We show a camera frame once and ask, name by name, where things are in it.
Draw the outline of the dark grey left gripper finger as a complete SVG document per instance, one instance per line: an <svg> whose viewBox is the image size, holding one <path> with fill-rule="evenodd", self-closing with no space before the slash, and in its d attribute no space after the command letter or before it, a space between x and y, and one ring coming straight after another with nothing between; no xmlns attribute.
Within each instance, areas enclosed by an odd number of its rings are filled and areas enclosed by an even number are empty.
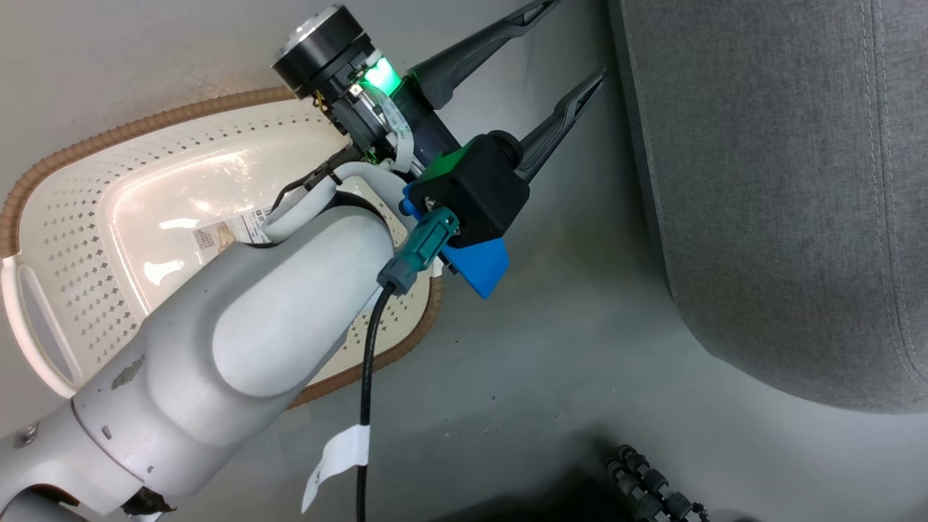
<svg viewBox="0 0 928 522"><path fill-rule="evenodd" d="M607 73L607 68L601 68L581 80L561 98L550 116L521 139L523 159L516 168L516 172L523 181L527 183L533 181L581 117L584 107L600 90Z"/></svg>

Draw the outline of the cream perforated laundry basket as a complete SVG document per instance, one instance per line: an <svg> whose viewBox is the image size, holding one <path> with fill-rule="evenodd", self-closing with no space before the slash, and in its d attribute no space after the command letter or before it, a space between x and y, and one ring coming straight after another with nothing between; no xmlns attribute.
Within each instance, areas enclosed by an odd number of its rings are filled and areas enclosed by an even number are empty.
<svg viewBox="0 0 928 522"><path fill-rule="evenodd" d="M258 207L349 142L308 101L284 87L166 110L41 159L14 185L0 214L0 281L14 337L37 376L70 399L126 346L140 325L212 259L192 231ZM227 368L296 377L317 371L290 407L360 379L369 308L348 320L341 291L361 289L350 261L311 254L295 281L246 291L219 319L218 341L239 341ZM441 268L391 298L378 322L375 369L404 357L434 326Z"/></svg>

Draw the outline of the printed basket label sticker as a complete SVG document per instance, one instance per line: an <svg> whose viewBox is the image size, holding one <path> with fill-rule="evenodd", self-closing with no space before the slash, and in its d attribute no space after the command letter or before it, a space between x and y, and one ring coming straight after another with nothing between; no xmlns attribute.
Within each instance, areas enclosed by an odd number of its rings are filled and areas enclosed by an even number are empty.
<svg viewBox="0 0 928 522"><path fill-rule="evenodd" d="M223 218L192 231L196 246L205 257L212 259L234 242L245 244L269 244L262 226L268 221L271 206L258 207L231 217Z"/></svg>

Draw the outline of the grey fabric sofa seat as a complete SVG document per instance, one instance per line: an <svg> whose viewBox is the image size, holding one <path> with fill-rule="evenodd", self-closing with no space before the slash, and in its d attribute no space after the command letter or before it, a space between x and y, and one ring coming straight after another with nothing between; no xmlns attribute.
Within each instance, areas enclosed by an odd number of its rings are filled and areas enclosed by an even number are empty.
<svg viewBox="0 0 928 522"><path fill-rule="evenodd" d="M773 389L928 413L928 0L609 0L687 330Z"/></svg>

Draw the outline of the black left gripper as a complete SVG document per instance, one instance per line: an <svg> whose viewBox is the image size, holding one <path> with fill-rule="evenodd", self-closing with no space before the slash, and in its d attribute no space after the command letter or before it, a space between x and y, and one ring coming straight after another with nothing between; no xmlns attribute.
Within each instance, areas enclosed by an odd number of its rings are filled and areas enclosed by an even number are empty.
<svg viewBox="0 0 928 522"><path fill-rule="evenodd" d="M337 158L379 163L401 158L397 129L388 122L394 103L409 128L410 172L423 171L460 142L438 116L455 89L504 44L533 30L560 0L531 0L477 33L397 74L352 13L332 6L305 20L276 53L273 68L293 95L314 102L349 145Z"/></svg>

